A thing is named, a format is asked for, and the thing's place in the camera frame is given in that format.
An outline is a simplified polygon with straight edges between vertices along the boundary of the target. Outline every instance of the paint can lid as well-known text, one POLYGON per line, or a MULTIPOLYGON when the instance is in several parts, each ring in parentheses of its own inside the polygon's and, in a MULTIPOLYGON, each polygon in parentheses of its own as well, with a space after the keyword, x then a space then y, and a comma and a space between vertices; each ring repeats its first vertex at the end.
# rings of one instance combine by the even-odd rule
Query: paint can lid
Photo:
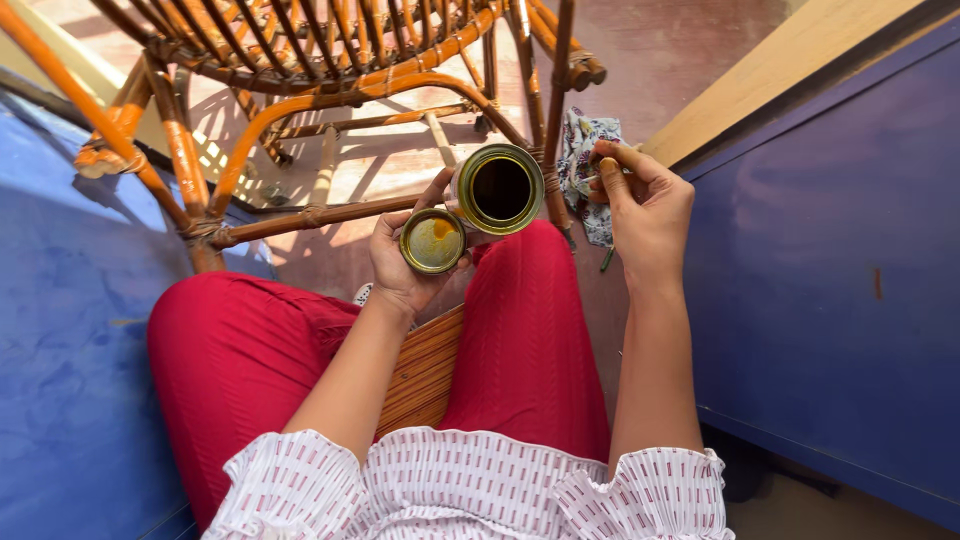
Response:
POLYGON ((457 265, 467 250, 467 232, 444 209, 422 209, 400 231, 400 252, 414 270, 442 274, 457 265))

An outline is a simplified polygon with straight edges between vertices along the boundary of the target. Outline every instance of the blue painted surface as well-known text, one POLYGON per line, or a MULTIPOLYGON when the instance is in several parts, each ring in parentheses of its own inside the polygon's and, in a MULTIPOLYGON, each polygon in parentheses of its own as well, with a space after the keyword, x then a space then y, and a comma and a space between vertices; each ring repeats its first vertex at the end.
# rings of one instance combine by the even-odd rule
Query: blue painted surface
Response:
POLYGON ((697 167, 684 278, 703 420, 960 531, 950 32, 697 167))
MULTIPOLYGON (((191 271, 135 176, 75 176, 88 137, 0 92, 0 536, 175 539, 193 520, 144 335, 191 271)), ((264 277, 268 259, 227 255, 264 277)))

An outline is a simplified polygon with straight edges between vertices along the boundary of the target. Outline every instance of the person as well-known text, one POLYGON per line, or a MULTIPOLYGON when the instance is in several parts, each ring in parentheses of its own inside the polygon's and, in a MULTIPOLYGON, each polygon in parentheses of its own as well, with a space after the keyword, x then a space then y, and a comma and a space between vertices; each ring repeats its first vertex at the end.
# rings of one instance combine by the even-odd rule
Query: person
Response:
POLYGON ((384 214, 362 308, 230 272, 157 302, 156 391, 204 539, 733 539, 693 398, 693 187, 628 146, 594 153, 630 293, 612 434, 573 258, 538 220, 475 250, 441 423, 372 444, 400 345, 449 278, 412 271, 393 239, 410 213, 384 214))

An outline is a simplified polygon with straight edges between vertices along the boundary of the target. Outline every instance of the open paint can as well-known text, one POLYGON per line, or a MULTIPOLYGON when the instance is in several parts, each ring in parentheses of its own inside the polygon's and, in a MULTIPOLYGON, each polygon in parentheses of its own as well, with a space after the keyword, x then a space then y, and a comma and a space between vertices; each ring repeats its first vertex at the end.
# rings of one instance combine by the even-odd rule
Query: open paint can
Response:
POLYGON ((457 266, 467 250, 467 231, 444 209, 422 209, 400 231, 400 253, 422 274, 442 274, 457 266))
POLYGON ((446 209, 463 224, 490 234, 516 233, 530 225, 543 200, 543 173, 519 146, 483 146, 453 169, 444 193, 446 209))

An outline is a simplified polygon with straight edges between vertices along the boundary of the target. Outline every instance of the cane chair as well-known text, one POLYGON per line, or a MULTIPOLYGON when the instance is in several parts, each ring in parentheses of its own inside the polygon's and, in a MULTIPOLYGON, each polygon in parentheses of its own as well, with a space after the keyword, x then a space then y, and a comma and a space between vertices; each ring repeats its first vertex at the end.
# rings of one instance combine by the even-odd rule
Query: cane chair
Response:
MULTIPOLYGON (((348 19, 348 0, 328 0, 325 6, 314 1, 130 0, 145 21, 141 23, 114 0, 92 0, 143 47, 142 56, 106 111, 84 92, 6 0, 0 0, 0 27, 96 130, 76 156, 77 170, 90 178, 105 173, 137 174, 170 215, 198 273, 224 269, 221 250, 239 243, 409 209, 418 199, 413 195, 330 207, 310 204, 295 215, 226 227, 224 212, 255 143, 284 167, 291 162, 282 147, 284 139, 322 135, 326 150, 331 150, 332 137, 344 130, 425 119, 444 161, 452 165, 453 155, 446 148, 437 117, 465 112, 479 113, 480 128, 500 130, 535 157, 545 178, 550 220, 572 248, 554 161, 564 93, 600 84, 606 76, 604 66, 570 36, 574 0, 561 0, 559 17, 540 0, 356 0, 353 20, 348 19), (532 140, 521 136, 498 110, 494 23, 501 16, 516 41, 532 140), (554 59, 545 129, 531 36, 554 59), (477 39, 483 41, 483 75, 466 50, 477 39), (472 84, 433 71, 455 55, 463 59, 472 84), (170 64, 176 66, 173 77, 170 64), (212 194, 194 146, 187 106, 178 97, 185 95, 190 73, 227 85, 250 121, 236 139, 212 194), (463 99, 391 116, 289 127, 292 115, 299 112, 357 107, 423 86, 448 88, 463 99), (253 99, 255 93, 267 96, 263 109, 253 99), (152 96, 170 145, 183 208, 133 145, 137 122, 152 96)), ((454 309, 408 338, 388 394, 382 429, 440 420, 461 320, 462 310, 454 309), (403 366, 418 376, 408 380, 400 373, 403 366), (410 416, 416 410, 421 417, 410 416)))

